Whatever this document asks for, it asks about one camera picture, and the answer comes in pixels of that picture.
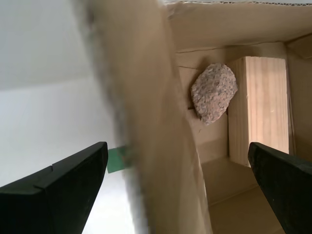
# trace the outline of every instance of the wood grain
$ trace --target wood grain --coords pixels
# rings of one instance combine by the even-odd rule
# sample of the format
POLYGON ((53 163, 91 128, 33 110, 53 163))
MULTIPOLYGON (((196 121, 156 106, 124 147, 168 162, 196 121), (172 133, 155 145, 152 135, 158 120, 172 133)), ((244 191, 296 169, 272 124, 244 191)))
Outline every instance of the wood grain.
POLYGON ((238 85, 229 105, 230 159, 250 166, 251 142, 289 153, 285 60, 243 57, 228 66, 238 85))

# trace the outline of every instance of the white surface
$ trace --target white surface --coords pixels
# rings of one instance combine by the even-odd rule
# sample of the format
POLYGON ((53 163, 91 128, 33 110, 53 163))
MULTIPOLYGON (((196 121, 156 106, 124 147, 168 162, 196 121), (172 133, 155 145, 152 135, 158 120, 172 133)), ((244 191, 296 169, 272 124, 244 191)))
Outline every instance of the white surface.
POLYGON ((129 210, 123 171, 106 172, 83 234, 134 234, 129 210))
MULTIPOLYGON (((67 0, 0 1, 0 186, 98 141, 114 122, 67 0)), ((84 234, 133 234, 122 172, 107 174, 84 234)))

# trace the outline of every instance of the pink speckled rock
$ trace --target pink speckled rock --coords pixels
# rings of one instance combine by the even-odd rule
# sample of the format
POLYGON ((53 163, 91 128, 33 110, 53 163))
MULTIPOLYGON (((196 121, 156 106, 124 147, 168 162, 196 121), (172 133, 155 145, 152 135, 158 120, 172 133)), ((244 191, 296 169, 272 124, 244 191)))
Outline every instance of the pink speckled rock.
POLYGON ((236 92, 236 78, 231 69, 221 63, 209 65, 191 87, 200 120, 208 125, 219 119, 236 92))

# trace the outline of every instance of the blurry cardboard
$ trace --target blurry cardboard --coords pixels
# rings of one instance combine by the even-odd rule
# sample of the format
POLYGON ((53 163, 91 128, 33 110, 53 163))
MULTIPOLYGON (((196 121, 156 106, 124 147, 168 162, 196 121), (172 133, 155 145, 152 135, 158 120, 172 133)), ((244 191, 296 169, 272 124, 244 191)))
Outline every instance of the blurry cardboard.
MULTIPOLYGON (((312 61, 285 45, 312 33, 312 6, 179 2, 169 6, 168 19, 156 0, 91 3, 125 108, 150 232, 282 234, 249 168, 230 162, 224 150, 201 162, 205 142, 195 143, 178 66, 202 70, 242 56, 288 59, 290 139, 311 160, 312 61)), ((227 123, 220 123, 223 132, 227 123)))

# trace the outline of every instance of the green object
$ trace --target green object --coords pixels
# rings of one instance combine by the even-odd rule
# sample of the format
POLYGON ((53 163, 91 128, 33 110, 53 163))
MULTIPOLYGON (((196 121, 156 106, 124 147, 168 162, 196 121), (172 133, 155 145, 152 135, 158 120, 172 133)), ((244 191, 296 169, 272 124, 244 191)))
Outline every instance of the green object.
POLYGON ((117 172, 125 169, 126 146, 108 150, 108 173, 117 172))

